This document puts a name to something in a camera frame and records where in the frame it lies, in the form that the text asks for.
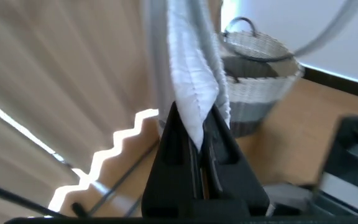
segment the wooden floor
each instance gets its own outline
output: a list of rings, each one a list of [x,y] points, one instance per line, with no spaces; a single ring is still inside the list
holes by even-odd
[[[237,142],[262,184],[315,182],[336,122],[346,114],[358,114],[358,96],[301,79],[257,133]],[[149,119],[139,136],[126,139],[122,154],[104,162],[100,185],[70,193],[61,212],[74,216],[70,209],[73,202],[89,210],[156,139],[155,121]],[[122,217],[131,209],[142,195],[154,156],[155,151],[140,163],[96,217]],[[140,216],[138,207],[132,216]]]

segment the white wall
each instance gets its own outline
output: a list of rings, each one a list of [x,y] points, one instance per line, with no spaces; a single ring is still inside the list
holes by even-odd
[[[258,30],[296,50],[314,39],[344,0],[225,0],[222,27],[235,16],[251,19]],[[240,22],[233,30],[249,30]],[[330,43],[299,58],[307,67],[358,82],[358,14]]]

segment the black baseboard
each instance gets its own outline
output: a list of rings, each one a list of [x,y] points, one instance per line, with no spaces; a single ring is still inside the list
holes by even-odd
[[[305,68],[304,79],[358,96],[358,82]]]

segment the laundry basket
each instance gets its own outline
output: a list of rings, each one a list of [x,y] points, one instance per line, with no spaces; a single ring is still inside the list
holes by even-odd
[[[242,57],[274,58],[290,52],[278,40],[257,32],[250,20],[238,17],[233,21],[247,21],[252,28],[251,32],[226,30],[223,44],[226,47],[221,54],[231,107],[231,131],[239,138],[255,132],[304,70],[293,57],[269,63]]]

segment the white cloth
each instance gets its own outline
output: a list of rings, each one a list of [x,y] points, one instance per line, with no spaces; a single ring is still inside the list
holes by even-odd
[[[162,12],[164,8],[167,10],[166,17]],[[204,136],[203,122],[213,104],[218,107],[227,125],[230,120],[227,83],[207,2],[149,0],[145,9],[145,31],[148,50],[151,51],[149,65],[153,74],[152,83],[157,89],[160,120],[166,121],[169,107],[175,100],[181,120],[200,150]],[[167,49],[161,44],[164,38],[167,38]],[[169,58],[169,67],[165,58]]]

